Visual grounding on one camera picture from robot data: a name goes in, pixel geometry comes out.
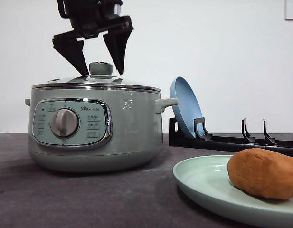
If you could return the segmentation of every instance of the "dial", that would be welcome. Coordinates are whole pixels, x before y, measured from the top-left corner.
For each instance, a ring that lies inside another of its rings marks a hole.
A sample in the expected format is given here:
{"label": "dial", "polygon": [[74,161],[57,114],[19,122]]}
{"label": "dial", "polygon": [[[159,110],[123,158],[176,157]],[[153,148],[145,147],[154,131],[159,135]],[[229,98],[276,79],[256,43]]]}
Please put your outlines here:
{"label": "dial", "polygon": [[60,109],[51,118],[51,131],[59,137],[73,135],[79,125],[77,115],[69,109]]}

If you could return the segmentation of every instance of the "wall outlet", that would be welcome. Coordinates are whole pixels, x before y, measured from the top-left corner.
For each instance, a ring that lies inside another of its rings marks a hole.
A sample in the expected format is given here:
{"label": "wall outlet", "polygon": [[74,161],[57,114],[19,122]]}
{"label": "wall outlet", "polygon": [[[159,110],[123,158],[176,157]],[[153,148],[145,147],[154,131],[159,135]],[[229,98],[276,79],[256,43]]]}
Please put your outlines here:
{"label": "wall outlet", "polygon": [[293,20],[293,0],[285,0],[285,19]]}

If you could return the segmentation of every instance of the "bread dough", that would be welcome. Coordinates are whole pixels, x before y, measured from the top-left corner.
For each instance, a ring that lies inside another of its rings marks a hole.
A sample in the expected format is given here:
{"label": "bread dough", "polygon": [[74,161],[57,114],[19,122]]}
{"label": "bread dough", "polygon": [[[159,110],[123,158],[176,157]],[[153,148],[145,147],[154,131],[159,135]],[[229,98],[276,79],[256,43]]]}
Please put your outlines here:
{"label": "bread dough", "polygon": [[293,157],[246,149],[231,157],[227,171],[237,188],[252,195],[281,200],[293,197]]}

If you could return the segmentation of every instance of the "pot rim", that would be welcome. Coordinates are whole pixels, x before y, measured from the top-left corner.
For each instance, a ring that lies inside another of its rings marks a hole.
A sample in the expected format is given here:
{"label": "pot rim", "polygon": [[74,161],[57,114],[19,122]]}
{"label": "pot rim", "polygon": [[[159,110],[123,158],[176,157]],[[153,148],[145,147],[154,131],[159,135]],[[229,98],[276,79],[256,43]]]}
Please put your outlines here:
{"label": "pot rim", "polygon": [[110,83],[47,83],[33,85],[32,89],[88,89],[88,90],[125,90],[160,93],[159,88],[141,85],[110,84]]}

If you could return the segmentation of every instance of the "pot base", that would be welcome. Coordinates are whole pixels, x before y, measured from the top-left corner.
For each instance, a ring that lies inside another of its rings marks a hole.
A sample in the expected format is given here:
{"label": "pot base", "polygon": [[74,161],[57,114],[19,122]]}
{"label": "pot base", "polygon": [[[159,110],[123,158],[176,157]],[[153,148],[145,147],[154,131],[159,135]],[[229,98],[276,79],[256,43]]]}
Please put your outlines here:
{"label": "pot base", "polygon": [[92,173],[125,170],[150,162],[160,152],[160,147],[140,152],[93,156],[60,156],[29,150],[38,165],[56,171]]}

